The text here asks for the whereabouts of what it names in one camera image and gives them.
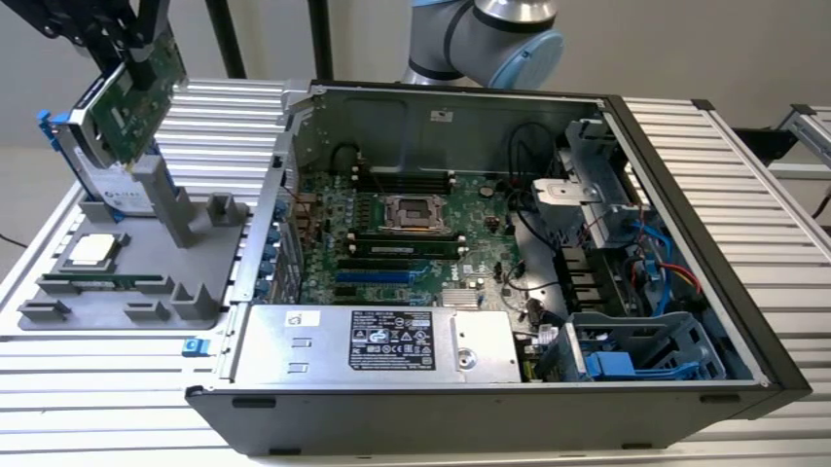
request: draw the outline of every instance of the motherboard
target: motherboard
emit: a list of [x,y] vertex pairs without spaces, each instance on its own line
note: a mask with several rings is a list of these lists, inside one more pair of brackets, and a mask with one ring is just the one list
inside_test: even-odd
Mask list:
[[518,252],[498,181],[365,179],[316,172],[301,181],[300,303],[521,309],[524,294],[504,281]]

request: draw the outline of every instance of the blue latch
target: blue latch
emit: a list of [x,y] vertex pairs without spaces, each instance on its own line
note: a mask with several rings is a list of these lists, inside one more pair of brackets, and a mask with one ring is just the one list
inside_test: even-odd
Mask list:
[[652,255],[646,255],[644,260],[644,271],[650,281],[660,281],[658,263]]
[[184,345],[181,346],[181,356],[182,357],[209,357],[208,348],[210,347],[210,340],[208,339],[197,339],[188,338],[184,340]]

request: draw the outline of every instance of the blue bracket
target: blue bracket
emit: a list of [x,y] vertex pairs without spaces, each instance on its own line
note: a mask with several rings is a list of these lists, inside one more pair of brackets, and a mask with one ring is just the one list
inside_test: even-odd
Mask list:
[[185,358],[209,357],[209,347],[208,339],[188,338],[181,346],[181,356]]

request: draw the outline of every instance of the metal case panel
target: metal case panel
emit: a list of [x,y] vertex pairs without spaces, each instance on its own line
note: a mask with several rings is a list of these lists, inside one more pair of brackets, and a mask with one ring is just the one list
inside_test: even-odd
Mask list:
[[248,455],[664,448],[738,410],[681,390],[298,392],[198,387],[186,402]]

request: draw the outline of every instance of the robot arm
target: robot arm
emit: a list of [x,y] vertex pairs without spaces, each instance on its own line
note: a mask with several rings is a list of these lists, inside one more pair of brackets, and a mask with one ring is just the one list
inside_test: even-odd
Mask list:
[[552,0],[412,0],[409,65],[402,82],[536,89],[560,61]]
[[103,73],[121,63],[137,89],[156,81],[146,62],[158,35],[168,28],[170,0],[141,0],[137,14],[129,0],[2,0],[39,33],[66,37],[83,47]]

